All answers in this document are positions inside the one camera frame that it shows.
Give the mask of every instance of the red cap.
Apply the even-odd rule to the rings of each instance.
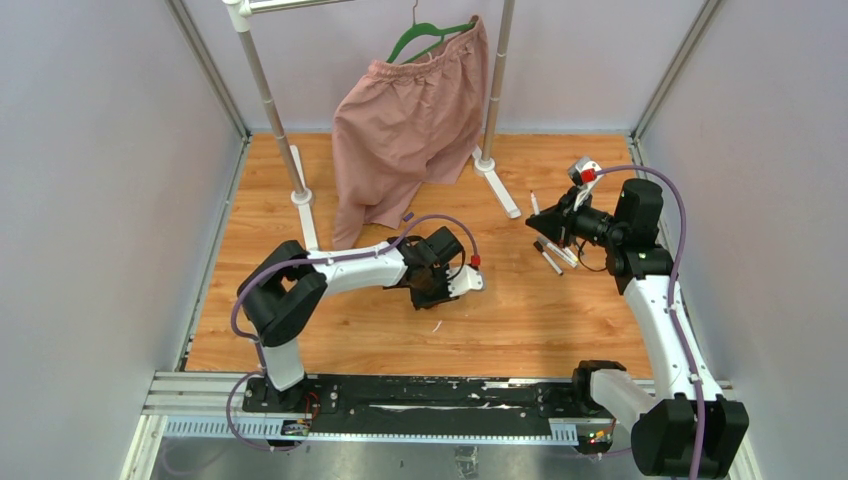
[[[588,170],[583,170],[582,172],[580,172],[580,179],[583,180],[584,185],[591,182],[592,180],[594,180],[596,178],[598,178],[598,176],[595,175],[595,169],[593,169],[593,168],[590,168]]]

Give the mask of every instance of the white robotic arm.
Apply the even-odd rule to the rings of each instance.
[[[450,267],[448,262],[463,247],[447,228],[426,239],[392,240],[396,247],[380,242],[337,252],[306,251],[297,242],[285,242],[245,280],[239,293],[269,265],[298,259],[299,265],[281,269],[255,286],[244,302],[245,314],[259,334],[268,379],[276,390],[285,391],[303,380],[297,336],[322,298],[366,287],[409,288],[412,304],[419,309],[484,288],[474,256],[470,265]],[[296,283],[287,291],[281,285],[283,278]]]
[[[574,372],[576,395],[590,410],[609,411],[630,432],[643,474],[723,477],[748,428],[748,415],[742,403],[724,398],[710,374],[681,304],[679,284],[668,288],[674,262],[656,242],[662,188],[644,179],[625,181],[610,215],[591,207],[591,191],[603,173],[595,162],[581,159],[569,169],[575,186],[526,224],[553,241],[570,245],[582,239],[605,248],[606,269],[639,322],[656,393],[645,393],[621,364],[593,360],[581,362]],[[693,455],[699,451],[700,456]]]

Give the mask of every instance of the elastic waistband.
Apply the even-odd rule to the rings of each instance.
[[[421,63],[407,63],[405,65],[395,65],[386,63],[381,60],[374,60],[368,67],[368,76],[377,78],[410,78],[417,77],[433,70],[440,68],[445,62],[463,51],[468,51],[468,47],[475,43],[480,36],[486,35],[486,29],[483,27],[483,20],[474,15],[470,22],[474,22],[474,27],[467,32],[462,32],[459,35],[447,39],[444,43],[444,50],[432,60]]]

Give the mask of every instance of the white wall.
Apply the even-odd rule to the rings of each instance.
[[[186,3],[247,123],[269,129],[223,4]],[[413,4],[356,0],[253,17],[283,124],[329,129],[339,102],[371,60],[385,60],[410,27]],[[701,0],[517,1],[498,126],[634,127],[700,5]],[[500,0],[420,0],[418,21],[451,26],[480,14],[494,66],[502,8]]]
[[[769,480],[848,470],[846,18],[725,2],[644,141],[687,201],[684,294]]]
[[[0,470],[114,479],[239,140],[161,1],[0,16]]]

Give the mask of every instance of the metal frame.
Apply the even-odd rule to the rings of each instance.
[[[244,123],[244,118],[241,116],[236,102],[233,100],[233,96],[227,89],[227,85],[224,83],[218,67],[215,66],[212,55],[209,54],[209,49],[206,48],[206,44],[203,42],[203,38],[200,36],[200,32],[197,30],[197,26],[194,24],[194,20],[192,20],[185,3],[183,3],[183,0],[165,0],[165,5],[171,11],[174,21],[177,22],[177,26],[179,26],[189,48],[191,48],[191,52],[200,64],[200,68],[203,70],[206,80],[209,81],[212,91],[218,97],[218,101],[233,124],[233,128],[241,135],[242,139],[247,140],[250,137],[250,130],[247,128],[247,124]]]
[[[245,57],[250,65],[253,79],[256,82],[256,86],[262,99],[265,115],[268,117],[268,121],[271,124],[271,130],[274,134],[274,138],[277,140],[277,147],[279,148],[280,156],[283,159],[283,163],[288,171],[289,179],[291,180],[294,188],[294,192],[292,192],[291,197],[292,202],[298,207],[304,241],[306,247],[310,250],[316,250],[319,247],[311,209],[315,197],[306,185],[303,174],[303,165],[300,162],[298,151],[294,146],[289,144],[285,128],[280,120],[280,114],[276,103],[274,102],[271,89],[268,85],[268,79],[262,67],[259,52],[257,51],[256,44],[253,41],[253,35],[250,32],[250,23],[248,22],[248,18],[260,13],[326,5],[342,1],[350,0],[223,0],[230,14],[230,20],[233,24],[233,28],[238,33]],[[498,104],[500,101],[501,86],[503,84],[503,74],[506,68],[506,51],[509,44],[509,32],[512,26],[512,14],[514,8],[515,0],[504,0],[500,38],[498,41],[498,50],[495,61],[495,73],[492,78],[492,88],[489,97],[489,111],[486,119],[483,148],[482,150],[478,148],[473,154],[475,172],[485,178],[489,183],[489,186],[509,218],[520,217],[521,211],[518,209],[515,201],[512,199],[503,182],[501,182],[495,172],[495,162],[491,158],[491,150],[495,128],[497,125]]]
[[[669,90],[671,90],[675,80],[677,80],[677,75],[691,57],[692,52],[695,50],[695,46],[697,46],[698,41],[703,36],[722,2],[723,0],[703,0],[701,10],[695,17],[695,21],[692,22],[692,26],[689,27],[689,31],[686,32],[686,36],[683,37],[683,42],[677,49],[677,53],[674,54],[674,58],[668,66],[665,75],[663,75],[662,80],[660,80],[659,85],[657,85],[656,90],[654,90],[654,94],[651,96],[648,106],[645,107],[645,111],[642,112],[642,116],[639,117],[636,128],[634,128],[633,132],[630,134],[637,145],[642,136],[645,134],[645,131],[651,125],[651,122],[665,100],[666,95]]]
[[[241,8],[242,10],[244,10],[244,12],[238,15],[241,20],[244,20],[244,16],[250,16],[256,13],[288,10],[293,8],[302,8],[330,3],[340,3],[343,1],[351,0],[224,0],[225,3],[231,6],[231,16],[233,13],[232,5],[237,4],[237,8]],[[194,52],[201,66],[203,67],[207,79],[215,90],[216,95],[221,101],[223,107],[230,116],[234,127],[240,134],[242,134],[243,138],[245,139],[244,148],[242,149],[238,164],[236,165],[234,171],[234,178],[230,184],[226,201],[223,206],[221,220],[218,226],[217,238],[215,240],[214,247],[210,252],[210,259],[207,265],[207,269],[204,272],[203,289],[201,290],[198,296],[197,306],[192,317],[191,326],[186,336],[186,349],[184,353],[187,353],[187,351],[190,349],[192,334],[196,329],[200,309],[202,308],[202,303],[208,288],[208,277],[209,275],[211,275],[212,269],[214,268],[215,257],[220,248],[221,239],[223,238],[223,231],[226,228],[227,219],[231,211],[232,200],[238,187],[240,174],[244,167],[247,147],[249,146],[250,132],[244,125],[241,116],[238,114],[238,110],[235,107],[235,103],[233,102],[229,92],[224,86],[224,83],[221,80],[220,74],[215,68],[214,63],[211,61],[211,57],[209,56],[208,51],[203,45],[203,42],[200,39],[200,36],[197,33],[194,24],[191,22],[191,18],[188,16],[188,12],[186,11],[185,6],[182,3],[182,0],[166,0],[166,3],[171,8],[171,11],[174,14],[175,19],[177,20],[178,25],[183,30],[186,39],[192,48],[192,51]],[[698,40],[702,37],[704,31],[709,26],[710,20],[714,17],[718,7],[720,7],[721,4],[722,0],[704,0],[701,10],[699,11],[695,21],[693,22],[688,33],[686,34],[686,37],[684,38],[683,42],[681,43],[681,46],[675,54],[675,57],[669,65],[669,68],[667,69],[663,79],[658,84],[636,127],[629,132],[629,135],[627,135],[627,132],[622,132],[627,135],[628,149],[630,151],[631,158],[634,163],[639,165],[644,165],[645,163],[647,163],[645,159],[645,153],[642,149],[641,139],[644,136],[645,132],[648,130],[657,111],[661,108],[662,103],[666,98],[666,95],[673,87],[675,80],[678,77],[678,74],[685,66],[687,60],[691,57],[694,48],[698,43]],[[484,162],[483,159],[488,159],[489,162],[492,163],[492,165],[494,163],[489,158],[489,155],[491,153],[491,146],[493,143],[493,137],[497,121],[497,106],[502,85],[502,75],[506,60],[506,47],[509,41],[509,24],[512,19],[513,7],[514,0],[505,0],[504,17],[501,23],[501,41],[498,45],[498,56],[495,65],[496,73],[493,78],[492,91],[490,94],[491,97],[489,100],[489,112],[486,122],[486,133],[484,135],[483,151],[478,150],[478,152],[475,152],[475,167],[478,166],[478,163],[482,163],[482,166],[484,167],[487,166],[487,162]],[[237,19],[234,18],[234,25],[238,27],[236,20]],[[241,33],[243,32],[239,33],[245,51],[248,52],[249,50],[253,50],[255,53],[255,45],[253,45],[249,32],[247,33],[247,35],[241,35]],[[254,57],[256,63],[258,63],[258,55],[254,55]],[[258,71],[261,73],[261,65],[258,66]],[[262,88],[263,85],[260,85],[259,82],[260,80],[257,79],[257,84],[260,87],[260,92],[267,91],[266,89]],[[269,114],[270,118],[272,113],[276,115],[276,108],[273,108],[273,112],[271,111],[271,108],[267,108],[268,104],[273,107],[273,99],[270,98],[270,92],[268,92],[267,99],[270,100],[270,102],[266,101],[266,112]],[[292,148],[290,146],[289,148],[284,148],[288,146],[288,142],[285,139],[285,132],[282,130],[282,125],[279,124],[279,127],[279,131],[275,130],[275,134],[280,134],[278,137],[278,145],[281,147],[281,155],[283,156],[284,160],[290,160],[292,163],[294,163],[296,167],[298,167],[297,170],[295,170],[294,172],[292,171],[292,168],[289,168],[290,175],[296,172],[296,174],[292,178],[292,183],[295,186],[295,194],[299,190],[299,184],[297,182],[298,178],[294,177],[300,177],[300,185],[302,185],[303,191],[306,192],[308,191],[308,188],[303,182],[302,169],[299,168],[300,159],[299,156],[296,155],[297,150],[296,148]],[[286,155],[286,153],[288,153],[287,150],[294,153],[294,155]],[[668,230],[664,222],[661,223],[661,232],[663,237],[663,243],[666,246],[669,246]],[[124,464],[124,469],[120,478],[122,480],[147,480],[150,477],[155,465],[156,453],[159,449],[159,444],[165,432],[165,426],[167,425],[168,416],[223,416],[226,396],[229,394],[229,391],[234,385],[234,383],[239,378],[241,378],[241,376],[242,374],[237,373],[157,372],[151,383],[147,400],[141,412],[141,417],[138,427],[136,429],[136,434],[133,438],[133,443],[127,455]],[[570,381],[569,379],[523,379],[523,381],[528,382],[537,382],[540,380]],[[653,393],[652,381],[637,380],[637,383],[642,388],[644,388],[647,393]],[[718,383],[723,389],[726,389],[725,395],[728,399],[735,398],[732,387],[728,382],[719,381]],[[242,387],[242,391],[238,392],[235,397],[234,409],[238,412],[240,416],[255,416],[256,414],[248,414],[240,411],[240,395],[243,394],[243,388],[244,387]],[[260,416],[265,418],[286,417],[286,415],[272,414],[261,414]],[[732,478],[733,480],[757,480],[761,478],[756,459],[751,449],[751,445],[747,439],[743,442],[742,447],[740,448],[739,453],[737,454],[737,459],[734,462],[733,467],[731,468],[730,478]]]

